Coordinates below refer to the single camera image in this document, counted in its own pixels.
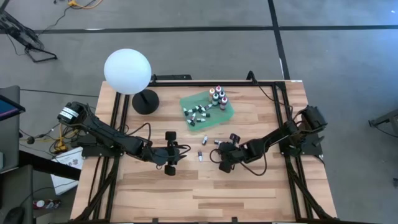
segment wooden tabletop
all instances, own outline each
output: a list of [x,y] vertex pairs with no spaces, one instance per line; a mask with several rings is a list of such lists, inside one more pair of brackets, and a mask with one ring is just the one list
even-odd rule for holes
[[[286,86],[295,114],[308,103],[303,83],[286,81]],[[279,127],[274,102],[268,100],[258,87],[224,86],[235,110],[234,116],[228,122],[196,132],[188,130],[180,99],[207,91],[207,87],[149,89],[158,94],[160,106],[154,113],[143,116],[137,114],[130,104],[126,121],[129,129],[134,130],[150,122],[150,139],[155,146],[165,146],[165,132],[176,131],[178,143],[189,144],[192,150],[178,163],[177,174],[173,177],[165,175],[164,170],[157,170],[155,164],[123,156],[114,195],[112,222],[151,222],[152,218],[159,218],[160,222],[230,222],[231,217],[238,217],[241,222],[295,220],[285,162],[278,145],[272,146],[266,154],[268,170],[261,177],[252,175],[241,165],[236,165],[235,170],[227,174],[209,160],[209,153],[215,148],[215,139],[226,141],[231,133],[235,133],[241,137],[241,142],[245,142],[261,138]],[[271,88],[263,89],[272,97]],[[111,120],[115,94],[103,82],[96,115],[106,123]],[[147,138],[148,130],[144,128],[136,134]],[[209,137],[206,146],[201,145],[204,135]],[[203,162],[198,160],[198,151],[203,153]],[[324,210],[335,217],[323,164],[313,156],[302,156],[302,160],[309,191]],[[88,203],[96,161],[97,158],[90,158],[83,164],[71,218],[78,216]],[[252,162],[248,167],[261,172],[264,160]],[[301,214],[305,217],[302,195],[297,191]],[[104,215],[107,198],[105,194],[100,217]]]

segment green tray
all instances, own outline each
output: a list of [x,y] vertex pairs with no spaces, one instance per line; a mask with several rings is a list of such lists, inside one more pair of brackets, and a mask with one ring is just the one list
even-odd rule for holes
[[[186,108],[187,110],[189,110],[195,108],[195,106],[198,105],[202,105],[203,107],[209,105],[210,101],[208,97],[209,97],[209,92],[204,91],[203,93],[198,93],[196,95],[182,98],[180,100],[180,104],[181,104],[181,113],[184,119],[190,119],[192,114],[190,113],[188,116],[185,116],[182,108]],[[228,100],[225,110],[221,110],[220,104],[218,104],[217,106],[213,105],[210,109],[206,110],[206,113],[209,113],[210,117],[205,118],[206,119],[205,122],[199,123],[196,121],[197,118],[204,118],[202,117],[202,115],[200,115],[201,113],[199,112],[197,112],[197,116],[195,118],[195,124],[196,124],[195,126],[192,126],[187,122],[190,131],[198,131],[203,128],[214,126],[216,124],[220,124],[221,122],[227,121],[231,119],[232,116],[234,115],[234,109],[232,108],[231,102],[229,102]]]

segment paper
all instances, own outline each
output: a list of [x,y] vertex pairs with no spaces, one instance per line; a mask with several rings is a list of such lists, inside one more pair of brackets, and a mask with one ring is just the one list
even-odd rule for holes
[[[71,151],[65,152],[63,154],[57,155],[54,162],[60,162],[62,164],[80,169],[83,167],[83,158],[81,156],[82,147],[78,147],[76,149],[72,149]],[[68,190],[76,187],[79,184],[79,181],[73,181],[68,178],[58,177],[56,175],[51,174],[52,183],[55,187],[55,193],[57,195],[61,195]]]

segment gray floor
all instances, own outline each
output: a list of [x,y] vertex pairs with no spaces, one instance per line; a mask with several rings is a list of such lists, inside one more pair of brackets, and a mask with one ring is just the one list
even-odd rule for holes
[[[63,1],[56,5],[39,2],[11,1],[6,10],[26,26],[44,29],[66,7]],[[395,1],[277,0],[275,8],[281,26],[398,24]],[[104,0],[93,10],[69,10],[56,29],[234,25],[271,25],[267,1]],[[398,191],[392,186],[392,178],[398,177],[398,139],[368,126],[369,119],[398,108],[397,32],[281,33],[291,79],[304,81],[310,104],[319,106],[329,122],[323,142],[326,171],[338,216],[343,220],[398,220]],[[40,38],[60,60],[34,64],[26,56],[14,55],[7,37],[0,35],[0,87],[20,85],[97,95],[106,57],[121,48],[141,51],[158,75],[188,73],[194,79],[240,79],[253,70],[261,79],[282,79],[272,31],[44,34]],[[32,134],[55,125],[56,114],[66,102],[96,104],[95,98],[46,93],[23,92],[21,97],[27,108],[21,116],[21,128]],[[46,151],[48,145],[34,147]],[[36,188],[48,185],[49,176],[35,174]],[[67,220],[73,198],[73,191],[63,195],[63,208],[38,222]]]

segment white globe lamp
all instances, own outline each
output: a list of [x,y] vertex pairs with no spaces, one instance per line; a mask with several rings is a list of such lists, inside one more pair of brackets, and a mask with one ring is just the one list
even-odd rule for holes
[[106,81],[119,93],[135,94],[133,108],[140,114],[150,114],[159,106],[159,97],[152,90],[145,90],[150,82],[152,70],[148,60],[133,49],[113,52],[105,61]]

